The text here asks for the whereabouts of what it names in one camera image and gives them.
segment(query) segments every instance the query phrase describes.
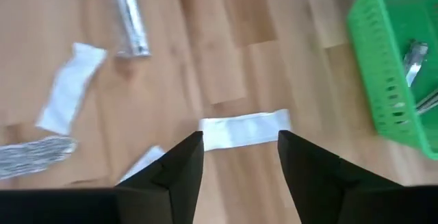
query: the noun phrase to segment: aluminum foil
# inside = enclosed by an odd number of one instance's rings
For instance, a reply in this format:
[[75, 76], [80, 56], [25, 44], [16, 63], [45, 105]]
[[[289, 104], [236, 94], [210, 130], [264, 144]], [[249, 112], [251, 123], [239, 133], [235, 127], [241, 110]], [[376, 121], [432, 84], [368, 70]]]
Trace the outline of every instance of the aluminum foil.
[[123, 24], [123, 49], [119, 55], [123, 57], [150, 56], [142, 16], [137, 0], [117, 0], [120, 19]]
[[0, 147], [0, 179], [46, 170], [67, 159], [76, 149], [72, 138], [50, 136], [35, 142]]

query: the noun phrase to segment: paper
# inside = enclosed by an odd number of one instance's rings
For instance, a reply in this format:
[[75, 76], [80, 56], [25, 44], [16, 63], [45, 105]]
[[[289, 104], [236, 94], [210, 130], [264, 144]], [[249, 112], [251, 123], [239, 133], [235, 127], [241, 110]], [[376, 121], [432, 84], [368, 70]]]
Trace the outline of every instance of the paper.
[[35, 142], [0, 146], [0, 179], [37, 173], [67, 159], [76, 149], [72, 138], [50, 136]]
[[146, 168], [147, 166], [149, 166], [152, 162], [160, 159], [166, 152], [164, 152], [164, 150], [159, 147], [159, 146], [154, 146], [152, 148], [150, 148], [138, 161], [137, 163], [135, 163], [131, 169], [129, 169], [129, 171], [126, 173], [125, 176], [123, 176], [123, 178], [119, 181], [123, 182], [126, 179], [130, 178], [132, 175], [135, 175], [136, 173], [140, 172], [142, 169]]
[[41, 112], [37, 127], [62, 135], [70, 134], [71, 122], [80, 108], [88, 82], [105, 56], [104, 49], [73, 44], [73, 57], [57, 73], [49, 102]]
[[280, 130], [292, 130], [289, 112], [278, 110], [231, 118], [202, 119], [199, 130], [203, 131], [204, 148], [228, 149], [263, 142], [276, 141]]

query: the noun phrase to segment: green plastic basket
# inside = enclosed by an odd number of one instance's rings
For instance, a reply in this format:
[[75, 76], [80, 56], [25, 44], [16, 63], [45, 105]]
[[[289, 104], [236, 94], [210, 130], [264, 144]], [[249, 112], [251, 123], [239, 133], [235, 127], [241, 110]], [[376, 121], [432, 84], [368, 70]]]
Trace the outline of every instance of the green plastic basket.
[[[438, 88], [438, 0], [357, 0], [348, 26], [378, 133], [438, 160], [438, 108], [415, 110]], [[409, 88], [402, 60], [412, 39], [429, 51]]]

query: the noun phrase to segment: white tape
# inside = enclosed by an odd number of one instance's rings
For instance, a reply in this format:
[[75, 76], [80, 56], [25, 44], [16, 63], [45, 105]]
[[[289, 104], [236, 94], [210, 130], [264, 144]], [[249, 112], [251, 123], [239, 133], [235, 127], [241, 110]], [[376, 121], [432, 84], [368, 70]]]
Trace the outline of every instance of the white tape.
[[48, 104], [36, 126], [62, 135], [70, 134], [71, 122], [80, 108], [88, 82], [102, 64], [106, 50], [73, 44], [73, 58], [57, 73]]
[[147, 166], [149, 166], [152, 162], [160, 159], [166, 152], [159, 147], [154, 146], [150, 148], [132, 167], [129, 169], [129, 171], [125, 174], [125, 176], [122, 177], [122, 179], [119, 181], [121, 183], [122, 181], [125, 181], [132, 175], [135, 175], [136, 173], [140, 172]]
[[276, 141], [280, 130], [290, 131], [292, 127], [289, 112], [278, 110], [231, 118], [202, 119], [199, 129], [204, 133], [204, 148], [210, 151]]

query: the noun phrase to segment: crumpled foil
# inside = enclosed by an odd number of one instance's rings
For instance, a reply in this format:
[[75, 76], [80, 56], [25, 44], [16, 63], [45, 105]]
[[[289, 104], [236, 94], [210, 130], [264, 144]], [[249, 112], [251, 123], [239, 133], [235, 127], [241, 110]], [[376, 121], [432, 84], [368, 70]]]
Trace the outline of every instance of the crumpled foil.
[[138, 0], [116, 0], [120, 14], [120, 50], [118, 55], [123, 58], [150, 56], [149, 42]]
[[67, 159], [76, 149], [76, 140], [50, 136], [35, 142], [0, 147], [0, 179], [37, 173]]

